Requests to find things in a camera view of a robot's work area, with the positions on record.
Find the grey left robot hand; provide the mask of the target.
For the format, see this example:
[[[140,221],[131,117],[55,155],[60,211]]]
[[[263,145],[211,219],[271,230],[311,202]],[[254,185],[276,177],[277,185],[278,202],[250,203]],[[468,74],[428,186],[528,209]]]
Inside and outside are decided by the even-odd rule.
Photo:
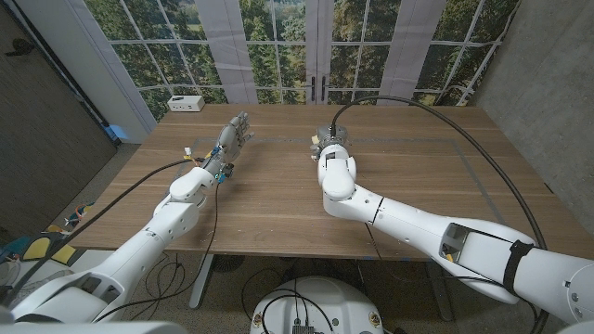
[[[204,158],[200,167],[212,174],[219,183],[229,177],[232,162],[240,155],[244,144],[253,137],[253,133],[248,134],[249,128],[249,115],[242,111],[222,128],[212,151]]]

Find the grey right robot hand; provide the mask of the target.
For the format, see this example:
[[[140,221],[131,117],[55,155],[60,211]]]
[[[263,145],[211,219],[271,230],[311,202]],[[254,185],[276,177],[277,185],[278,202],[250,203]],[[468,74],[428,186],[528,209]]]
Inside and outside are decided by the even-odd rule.
[[[318,161],[322,150],[331,145],[341,145],[346,147],[349,144],[348,132],[344,126],[331,124],[317,127],[316,134],[312,136],[311,158]]]

